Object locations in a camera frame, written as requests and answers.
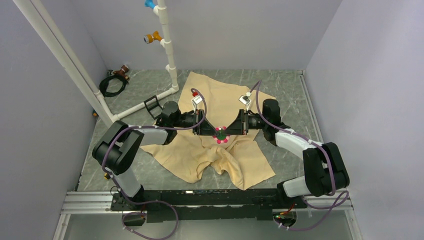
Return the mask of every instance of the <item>gray wall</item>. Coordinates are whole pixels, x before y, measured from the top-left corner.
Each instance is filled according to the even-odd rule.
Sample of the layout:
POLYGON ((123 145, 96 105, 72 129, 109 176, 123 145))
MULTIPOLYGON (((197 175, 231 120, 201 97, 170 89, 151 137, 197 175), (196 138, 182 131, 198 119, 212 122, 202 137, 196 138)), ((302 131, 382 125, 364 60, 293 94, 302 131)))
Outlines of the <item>gray wall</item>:
MULTIPOLYGON (((69 6, 52 10, 66 19, 69 6)), ((67 21, 64 34, 78 34, 75 51, 97 54, 89 73, 104 77, 93 42, 80 32, 84 25, 67 21)), ((52 239, 87 153, 92 108, 11 0, 0 2, 0 32, 1 239, 52 239)))
MULTIPOLYGON (((71 0, 108 68, 163 69, 144 0, 71 0)), ((167 0, 180 69, 305 69, 342 0, 167 0)))
POLYGON ((364 239, 424 239, 424 2, 343 0, 306 68, 364 239))

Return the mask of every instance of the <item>brown valve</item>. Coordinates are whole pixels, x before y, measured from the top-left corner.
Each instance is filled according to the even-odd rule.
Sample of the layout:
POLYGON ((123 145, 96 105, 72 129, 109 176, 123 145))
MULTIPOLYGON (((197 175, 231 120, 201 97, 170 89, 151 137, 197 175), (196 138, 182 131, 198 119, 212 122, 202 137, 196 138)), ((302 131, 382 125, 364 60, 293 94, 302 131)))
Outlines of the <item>brown valve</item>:
POLYGON ((128 82, 130 80, 130 77, 125 75, 126 73, 128 73, 130 69, 126 66, 126 65, 122 65, 120 67, 120 70, 118 71, 114 71, 112 72, 113 75, 121 75, 122 77, 125 78, 125 80, 128 82))
POLYGON ((144 41, 146 44, 151 44, 155 40, 158 40, 159 42, 162 40, 162 37, 159 35, 158 31, 155 31, 152 34, 147 34, 144 36, 144 41))

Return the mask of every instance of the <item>towel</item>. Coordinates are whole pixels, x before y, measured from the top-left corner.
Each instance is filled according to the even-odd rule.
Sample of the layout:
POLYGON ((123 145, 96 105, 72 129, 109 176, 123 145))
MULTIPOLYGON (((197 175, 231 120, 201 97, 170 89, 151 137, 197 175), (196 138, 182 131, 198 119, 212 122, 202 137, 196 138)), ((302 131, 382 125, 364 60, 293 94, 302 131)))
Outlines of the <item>towel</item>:
MULTIPOLYGON (((247 86, 222 83, 208 76, 191 72, 178 101, 182 113, 193 110, 191 88, 199 90, 207 106, 206 118, 214 127, 227 127, 245 106, 239 101, 249 91, 247 86)), ((257 113, 256 91, 252 92, 250 109, 257 113)), ((260 93, 259 102, 274 99, 260 93)), ((204 109, 202 103, 197 108, 204 109)), ((211 165, 218 174, 228 172, 232 183, 246 190, 275 175, 262 154, 255 136, 259 130, 249 129, 247 135, 232 135, 227 143, 218 144, 212 136, 194 135, 192 130, 180 130, 168 145, 147 145, 141 148, 175 176, 188 183, 202 178, 203 171, 211 165)))

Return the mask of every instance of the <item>marble floor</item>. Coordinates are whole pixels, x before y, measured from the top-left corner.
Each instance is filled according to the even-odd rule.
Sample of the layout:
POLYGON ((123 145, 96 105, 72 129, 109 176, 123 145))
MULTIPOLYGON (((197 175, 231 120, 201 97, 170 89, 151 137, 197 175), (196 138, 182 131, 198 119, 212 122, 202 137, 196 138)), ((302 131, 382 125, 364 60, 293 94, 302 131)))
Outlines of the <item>marble floor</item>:
MULTIPOLYGON (((229 84, 252 87, 262 79, 260 90, 276 97, 281 108, 283 122, 298 133, 317 141, 318 136, 309 111, 308 102, 302 87, 301 80, 295 70, 179 70, 178 84, 184 86, 189 73, 209 76, 217 81, 229 84)), ((167 90, 171 86, 171 79, 166 70, 132 70, 129 72, 130 82, 126 89, 115 97, 106 98, 112 113, 117 114, 131 108, 147 98, 167 90)), ((110 82, 108 91, 115 92, 121 87, 121 82, 110 82)), ((181 91, 162 100, 163 105, 168 101, 178 102, 181 91)), ((154 120, 145 109, 139 110, 122 119, 131 125, 153 124, 154 120)), ((103 178, 99 163, 91 156, 94 145, 106 132, 106 126, 98 120, 94 128, 91 144, 87 152, 84 167, 79 179, 78 191, 106 191, 113 186, 113 182, 103 178)), ((275 188, 284 180, 303 176, 303 162, 291 152, 268 143, 262 132, 255 141, 264 153, 270 166, 275 172, 271 177, 252 188, 275 188)), ((139 182, 148 190, 190 190, 190 189, 236 189, 228 173, 219 175, 212 167, 204 170, 202 179, 196 183, 188 183, 173 175, 162 167, 149 153, 139 149, 132 164, 139 182)))

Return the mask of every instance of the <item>blue valve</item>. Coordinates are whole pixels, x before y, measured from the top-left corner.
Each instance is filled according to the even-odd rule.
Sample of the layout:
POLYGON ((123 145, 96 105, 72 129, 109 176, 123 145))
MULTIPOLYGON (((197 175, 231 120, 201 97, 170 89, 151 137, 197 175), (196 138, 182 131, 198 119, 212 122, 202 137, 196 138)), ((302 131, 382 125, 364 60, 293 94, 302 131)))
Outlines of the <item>blue valve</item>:
POLYGON ((144 2, 144 6, 149 7, 151 9, 154 9, 156 7, 156 5, 153 3, 153 0, 146 0, 144 2))

